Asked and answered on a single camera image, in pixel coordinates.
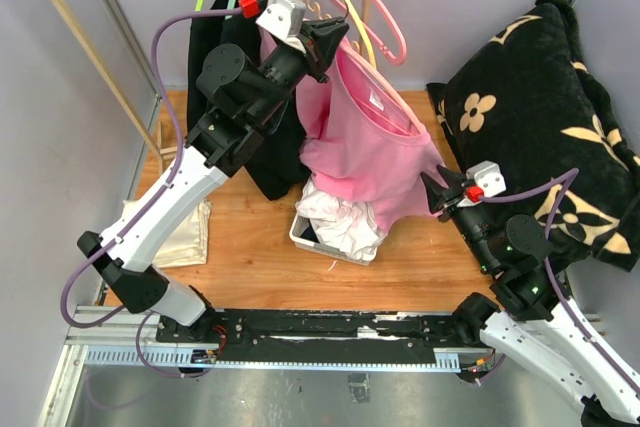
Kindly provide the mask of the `pink hanger with metal hook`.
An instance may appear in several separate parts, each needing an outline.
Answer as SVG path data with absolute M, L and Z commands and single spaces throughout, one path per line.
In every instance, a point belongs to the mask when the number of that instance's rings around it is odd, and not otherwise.
M 416 127 L 420 133 L 426 131 L 426 127 L 416 116 L 412 108 L 407 102 L 400 96 L 400 94 L 391 86 L 391 84 L 383 77 L 375 67 L 364 60 L 352 47 L 347 46 L 344 42 L 341 43 L 341 49 L 350 57 L 356 64 L 360 66 L 363 72 L 366 72 L 369 77 L 374 79 L 377 84 L 387 93 L 387 95 L 396 103 L 396 105 L 405 113 L 406 117 Z

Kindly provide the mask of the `pink t shirt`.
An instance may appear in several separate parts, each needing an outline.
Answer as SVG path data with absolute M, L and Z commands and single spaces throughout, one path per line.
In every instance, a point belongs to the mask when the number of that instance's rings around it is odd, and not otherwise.
M 371 205 L 384 232 L 407 216 L 429 216 L 422 173 L 438 174 L 443 159 L 426 127 L 377 85 L 369 70 L 341 45 L 328 82 L 305 77 L 295 93 L 306 133 L 300 160 L 315 187 Z

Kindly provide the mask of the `white t shirt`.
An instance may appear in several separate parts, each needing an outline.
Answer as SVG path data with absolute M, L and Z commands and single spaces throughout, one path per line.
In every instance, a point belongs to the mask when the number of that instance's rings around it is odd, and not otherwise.
M 305 236 L 332 254 L 368 264 L 377 255 L 387 233 L 377 224 L 370 202 L 348 201 L 318 189 L 308 180 L 295 204 L 306 223 Z

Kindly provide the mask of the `navy blue t shirt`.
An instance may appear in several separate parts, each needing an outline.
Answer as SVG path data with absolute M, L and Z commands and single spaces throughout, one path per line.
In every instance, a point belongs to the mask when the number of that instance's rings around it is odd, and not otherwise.
M 308 225 L 305 230 L 300 234 L 300 238 L 308 240 L 313 243 L 318 243 L 318 237 L 311 225 Z

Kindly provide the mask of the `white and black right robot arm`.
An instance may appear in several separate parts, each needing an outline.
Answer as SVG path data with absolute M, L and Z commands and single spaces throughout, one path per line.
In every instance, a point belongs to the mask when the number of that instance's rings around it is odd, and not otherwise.
M 452 222 L 492 279 L 493 299 L 473 293 L 454 311 L 453 334 L 466 347 L 497 350 L 551 384 L 579 413 L 584 426 L 636 426 L 639 374 L 594 329 L 560 286 L 550 255 L 554 211 L 579 171 L 572 168 L 545 184 L 508 195 L 499 166 L 484 161 L 464 173 L 438 166 L 422 173 L 429 210 Z M 518 214 L 494 226 L 484 209 L 559 192 L 547 222 Z

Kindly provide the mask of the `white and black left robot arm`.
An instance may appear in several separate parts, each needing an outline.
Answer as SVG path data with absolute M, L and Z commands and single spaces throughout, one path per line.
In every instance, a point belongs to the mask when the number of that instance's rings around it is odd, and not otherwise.
M 188 132 L 168 169 L 128 215 L 77 245 L 131 314 L 154 311 L 179 323 L 190 341 L 214 330 L 211 307 L 194 288 L 153 263 L 162 244 L 209 194 L 232 178 L 274 131 L 280 112 L 305 78 L 325 83 L 349 30 L 338 19 L 305 21 L 291 40 L 277 39 L 255 65 L 234 43 L 215 47 L 197 79 L 208 111 Z

